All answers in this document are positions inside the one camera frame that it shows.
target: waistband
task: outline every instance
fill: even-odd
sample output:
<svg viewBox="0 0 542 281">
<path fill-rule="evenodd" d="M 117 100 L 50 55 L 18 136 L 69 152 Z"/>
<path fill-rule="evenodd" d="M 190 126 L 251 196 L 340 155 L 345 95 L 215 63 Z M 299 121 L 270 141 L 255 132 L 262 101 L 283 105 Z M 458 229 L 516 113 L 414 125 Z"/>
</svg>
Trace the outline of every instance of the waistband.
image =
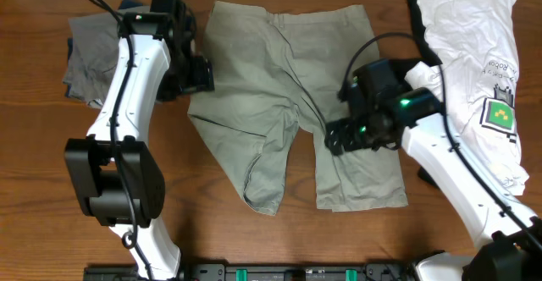
<svg viewBox="0 0 542 281">
<path fill-rule="evenodd" d="M 347 22 L 354 19 L 368 20 L 363 5 L 351 5 L 346 8 L 312 14 L 271 14 L 264 7 L 248 6 L 216 1 L 213 14 L 252 16 L 275 21 L 280 18 L 283 24 L 311 24 L 325 22 Z"/>
</svg>

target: green light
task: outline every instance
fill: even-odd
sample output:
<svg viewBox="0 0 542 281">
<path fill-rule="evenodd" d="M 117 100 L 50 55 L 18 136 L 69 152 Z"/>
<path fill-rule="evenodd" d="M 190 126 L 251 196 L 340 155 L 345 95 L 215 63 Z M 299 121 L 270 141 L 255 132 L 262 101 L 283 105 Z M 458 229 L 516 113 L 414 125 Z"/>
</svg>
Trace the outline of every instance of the green light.
<svg viewBox="0 0 542 281">
<path fill-rule="evenodd" d="M 407 105 L 410 104 L 410 100 L 408 100 L 408 99 L 401 99 L 401 100 L 399 101 L 399 103 L 400 103 L 403 107 L 406 107 Z"/>
</svg>

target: gray garment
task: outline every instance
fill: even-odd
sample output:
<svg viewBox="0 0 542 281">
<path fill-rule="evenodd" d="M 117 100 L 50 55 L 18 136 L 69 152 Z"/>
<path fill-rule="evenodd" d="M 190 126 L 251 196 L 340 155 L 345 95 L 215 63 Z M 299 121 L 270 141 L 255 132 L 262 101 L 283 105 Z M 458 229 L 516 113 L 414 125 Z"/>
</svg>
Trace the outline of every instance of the gray garment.
<svg viewBox="0 0 542 281">
<path fill-rule="evenodd" d="M 288 151 L 299 127 L 314 137 L 317 208 L 344 212 L 407 205 L 397 152 L 362 150 L 333 157 L 316 108 L 300 87 L 326 121 L 347 116 L 337 92 L 354 52 L 372 37 L 360 5 L 290 15 L 215 3 L 204 52 L 213 64 L 216 91 L 193 95 L 188 114 L 252 209 L 277 212 Z M 356 66 L 378 58 L 372 45 Z"/>
<path fill-rule="evenodd" d="M 119 10 L 148 12 L 148 6 Z M 109 13 L 69 19 L 74 45 L 63 83 L 68 96 L 101 108 L 108 95 L 119 55 L 117 22 Z"/>
</svg>

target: pant leg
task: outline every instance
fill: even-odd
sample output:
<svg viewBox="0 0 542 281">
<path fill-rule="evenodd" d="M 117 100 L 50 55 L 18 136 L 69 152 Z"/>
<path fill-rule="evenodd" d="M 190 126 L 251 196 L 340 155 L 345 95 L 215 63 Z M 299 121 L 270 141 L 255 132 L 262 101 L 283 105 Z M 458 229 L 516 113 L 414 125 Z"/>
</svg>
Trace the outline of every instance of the pant leg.
<svg viewBox="0 0 542 281">
<path fill-rule="evenodd" d="M 283 41 L 263 8 L 216 3 L 204 52 L 214 92 L 191 97 L 189 116 L 237 193 L 257 212 L 274 215 L 298 124 L 293 83 L 276 63 Z"/>
<path fill-rule="evenodd" d="M 302 93 L 299 105 L 300 126 L 314 135 L 318 208 L 353 211 L 405 206 L 397 152 L 359 150 L 334 157 L 324 145 L 324 130 L 318 122 L 316 106 L 328 122 L 348 115 L 337 92 L 351 57 L 373 38 L 365 10 L 350 6 L 328 13 L 285 14 L 283 22 L 280 31 L 290 45 L 288 62 L 314 100 Z M 373 44 L 353 69 L 378 58 L 378 47 Z"/>
</svg>

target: green tape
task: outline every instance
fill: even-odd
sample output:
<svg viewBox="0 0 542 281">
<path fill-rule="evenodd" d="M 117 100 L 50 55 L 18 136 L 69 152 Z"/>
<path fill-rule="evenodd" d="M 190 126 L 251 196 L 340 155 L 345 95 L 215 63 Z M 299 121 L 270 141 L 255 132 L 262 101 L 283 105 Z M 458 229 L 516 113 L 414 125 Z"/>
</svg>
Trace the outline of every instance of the green tape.
<svg viewBox="0 0 542 281">
<path fill-rule="evenodd" d="M 246 269 L 237 269 L 235 272 L 235 281 L 246 281 Z"/>
<path fill-rule="evenodd" d="M 346 281 L 357 281 L 357 271 L 355 269 L 346 269 Z"/>
</svg>

